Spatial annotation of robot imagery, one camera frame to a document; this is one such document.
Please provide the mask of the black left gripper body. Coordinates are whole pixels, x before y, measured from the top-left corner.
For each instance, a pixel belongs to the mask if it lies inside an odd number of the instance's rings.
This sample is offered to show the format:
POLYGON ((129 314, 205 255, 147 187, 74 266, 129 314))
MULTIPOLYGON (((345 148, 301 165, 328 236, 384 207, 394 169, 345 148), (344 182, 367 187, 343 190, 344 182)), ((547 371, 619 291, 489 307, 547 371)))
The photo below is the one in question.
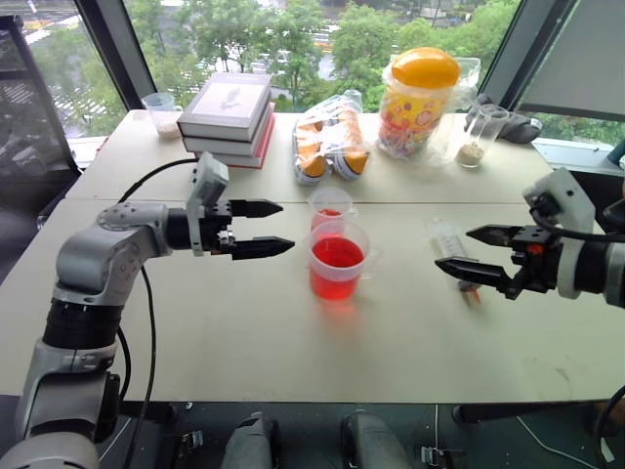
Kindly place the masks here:
POLYGON ((218 201, 205 209, 203 220, 203 248, 212 254, 230 254, 234 245, 231 231, 232 209, 229 200, 218 201))

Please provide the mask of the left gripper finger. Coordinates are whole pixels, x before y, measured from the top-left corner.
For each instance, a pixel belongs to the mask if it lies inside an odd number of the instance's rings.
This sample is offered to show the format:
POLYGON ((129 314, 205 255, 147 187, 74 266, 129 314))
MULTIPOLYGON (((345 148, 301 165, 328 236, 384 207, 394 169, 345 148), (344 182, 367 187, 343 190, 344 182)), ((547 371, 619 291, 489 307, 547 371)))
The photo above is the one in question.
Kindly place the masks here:
POLYGON ((281 205, 267 199, 232 199, 230 201, 232 217, 266 218, 282 210, 281 205))
POLYGON ((295 246, 295 242, 279 236, 261 236, 238 240, 230 250, 232 260, 263 259, 280 255, 295 246))

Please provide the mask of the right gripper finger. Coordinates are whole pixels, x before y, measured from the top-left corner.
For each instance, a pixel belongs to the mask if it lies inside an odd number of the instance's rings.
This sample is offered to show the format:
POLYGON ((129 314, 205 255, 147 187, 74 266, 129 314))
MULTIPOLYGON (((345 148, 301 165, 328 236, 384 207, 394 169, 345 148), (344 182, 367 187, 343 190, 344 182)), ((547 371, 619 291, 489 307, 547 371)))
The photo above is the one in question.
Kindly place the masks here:
POLYGON ((518 232, 518 226, 484 225, 467 231, 466 236, 492 246, 511 247, 518 232))
POLYGON ((482 285, 494 287, 500 293, 510 293, 512 279, 501 266, 484 264, 468 258, 447 257, 435 260, 435 265, 454 277, 462 292, 475 291, 482 285))

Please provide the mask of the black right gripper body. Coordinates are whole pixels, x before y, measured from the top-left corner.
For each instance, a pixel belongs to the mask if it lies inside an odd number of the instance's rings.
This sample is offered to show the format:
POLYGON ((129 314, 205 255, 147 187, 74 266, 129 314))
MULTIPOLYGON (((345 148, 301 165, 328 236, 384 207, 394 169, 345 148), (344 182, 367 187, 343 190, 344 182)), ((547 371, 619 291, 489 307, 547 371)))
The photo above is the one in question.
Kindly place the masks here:
POLYGON ((563 249, 561 239, 537 226, 512 227, 509 235, 511 260, 520 269, 504 288, 505 297, 516 300, 524 290, 554 290, 563 249))

